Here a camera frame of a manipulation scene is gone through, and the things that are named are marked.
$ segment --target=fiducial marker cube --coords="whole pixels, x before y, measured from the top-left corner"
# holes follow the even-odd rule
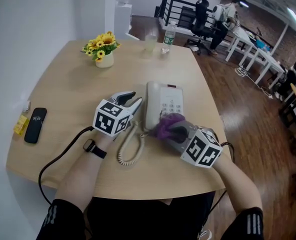
[[[133,115],[125,107],[103,99],[96,108],[92,127],[109,136],[115,136],[125,130]]]
[[[222,151],[210,131],[198,129],[180,158],[194,166],[211,168]]]

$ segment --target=watch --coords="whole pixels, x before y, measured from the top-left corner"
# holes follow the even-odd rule
[[[107,152],[101,150],[96,146],[96,143],[93,139],[88,139],[82,147],[86,152],[94,153],[96,156],[104,159],[107,155]]]

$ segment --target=cell phone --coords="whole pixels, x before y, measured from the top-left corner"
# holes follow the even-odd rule
[[[27,131],[24,135],[25,142],[32,144],[37,143],[46,114],[47,109],[44,107],[37,107],[33,110]]]

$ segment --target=brick wall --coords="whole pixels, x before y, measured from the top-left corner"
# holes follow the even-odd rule
[[[290,68],[296,62],[296,31],[288,27],[273,57]]]
[[[231,1],[221,0],[220,3],[229,4]],[[249,4],[249,8],[238,8],[237,11],[242,25],[255,33],[259,28],[267,42],[273,46],[276,44],[286,25],[282,20],[253,4]],[[287,29],[273,57],[286,68],[296,62],[296,31],[291,27]]]

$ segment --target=glass cup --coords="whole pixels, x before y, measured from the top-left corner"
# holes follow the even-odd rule
[[[144,49],[147,52],[152,52],[155,49],[158,37],[154,34],[148,34],[144,40]]]

